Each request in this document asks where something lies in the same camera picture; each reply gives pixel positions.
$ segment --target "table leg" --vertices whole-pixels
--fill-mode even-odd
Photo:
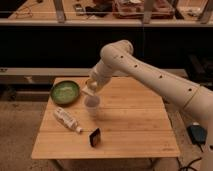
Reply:
[[[49,160],[57,171],[66,171],[56,159]]]
[[[156,167],[156,165],[159,163],[160,159],[161,158],[150,159],[151,165],[147,169],[153,170]]]

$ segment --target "white bottle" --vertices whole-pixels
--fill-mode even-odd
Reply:
[[[73,118],[63,108],[58,107],[57,109],[55,109],[54,116],[59,122],[61,122],[64,126],[69,128],[70,130],[76,131],[77,133],[81,133],[83,131],[83,129],[78,126],[77,120]]]

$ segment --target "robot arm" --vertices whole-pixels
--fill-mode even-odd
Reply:
[[[132,56],[133,47],[126,40],[104,46],[101,60],[94,66],[83,91],[94,95],[107,84],[116,70],[125,72],[152,89],[167,101],[190,114],[208,135],[201,171],[213,168],[213,92],[164,70],[141,62]]]

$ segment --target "white cup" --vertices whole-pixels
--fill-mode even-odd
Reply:
[[[93,117],[97,116],[99,104],[100,98],[98,96],[86,96],[84,99],[85,108]]]

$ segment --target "table top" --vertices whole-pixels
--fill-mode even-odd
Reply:
[[[55,83],[73,80],[83,88],[87,77],[57,78]],[[69,131],[53,116],[58,107],[51,98],[32,152],[33,159],[149,158],[177,157],[179,149],[160,96],[130,77],[113,77],[98,95],[98,116],[84,108],[84,94],[64,107],[84,129]],[[93,148],[89,135],[101,130],[101,143]]]

